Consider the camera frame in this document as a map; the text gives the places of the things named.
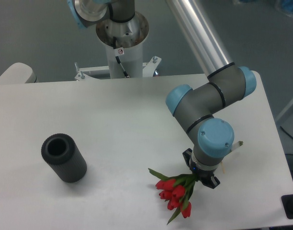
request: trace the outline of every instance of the red tulip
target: red tulip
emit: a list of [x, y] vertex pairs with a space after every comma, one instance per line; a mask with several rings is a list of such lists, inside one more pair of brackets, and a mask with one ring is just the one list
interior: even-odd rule
[[174, 209], [174, 207], [171, 205], [171, 200], [169, 200], [167, 208], [169, 210], [173, 210]]
[[178, 185], [174, 188], [173, 192], [172, 192], [172, 196], [176, 199], [180, 199], [181, 197], [183, 197], [185, 195], [185, 188], [182, 185]]
[[155, 185], [157, 189], [164, 189], [164, 184], [165, 182], [160, 180], [158, 183]]
[[180, 201], [179, 199], [175, 199], [174, 197], [172, 197], [171, 199], [171, 206], [173, 208], [179, 207], [180, 206]]
[[184, 218], [190, 217], [191, 213], [191, 203], [189, 202], [188, 206], [186, 207], [185, 210], [183, 210], [183, 203], [180, 205], [180, 210]]
[[176, 182], [175, 179], [170, 179], [170, 180], [166, 181], [164, 183], [164, 185], [163, 185], [164, 190], [167, 190], [167, 191], [171, 191], [172, 192], [173, 189], [174, 189], [173, 185], [174, 185], [175, 182]]
[[170, 200], [172, 198], [172, 192], [166, 191], [166, 190], [159, 193], [159, 195], [160, 195], [160, 199], [163, 199], [163, 200]]

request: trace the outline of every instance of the black cable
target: black cable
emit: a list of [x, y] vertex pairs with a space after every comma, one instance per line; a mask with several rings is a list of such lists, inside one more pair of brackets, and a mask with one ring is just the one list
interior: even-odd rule
[[[117, 48], [117, 38], [116, 37], [113, 37], [113, 49], [116, 49]], [[120, 67], [122, 68], [122, 71], [123, 71], [123, 74], [126, 78], [129, 78], [129, 75], [127, 74], [127, 72], [125, 71], [122, 63], [121, 63], [121, 60], [119, 59], [118, 56], [115, 56], [116, 57], [116, 60], [118, 62], [118, 64], [120, 65]]]
[[293, 136], [291, 136], [282, 126], [280, 126], [280, 128], [287, 136], [289, 136], [293, 140]]

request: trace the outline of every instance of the white chair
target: white chair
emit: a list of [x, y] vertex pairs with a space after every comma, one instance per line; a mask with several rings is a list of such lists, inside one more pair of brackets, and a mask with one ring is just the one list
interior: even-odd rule
[[275, 123], [279, 126], [293, 113], [293, 98], [283, 108], [283, 110], [275, 118]]
[[32, 68], [23, 63], [11, 65], [1, 76], [0, 85], [24, 84], [38, 82]]

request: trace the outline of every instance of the black cable on floor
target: black cable on floor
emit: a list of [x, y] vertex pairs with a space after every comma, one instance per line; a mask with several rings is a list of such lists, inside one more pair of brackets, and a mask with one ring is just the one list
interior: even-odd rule
[[285, 155], [290, 155], [290, 156], [293, 156], [293, 153], [286, 153]]
[[289, 136], [293, 140], [293, 136], [291, 136], [282, 126], [280, 126], [280, 128], [287, 136]]

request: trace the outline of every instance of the warning sticker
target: warning sticker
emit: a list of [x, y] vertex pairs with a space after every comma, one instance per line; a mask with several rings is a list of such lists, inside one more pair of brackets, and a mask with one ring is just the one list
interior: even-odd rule
[[123, 49], [123, 47], [114, 49], [114, 55], [115, 56], [124, 55], [124, 49]]

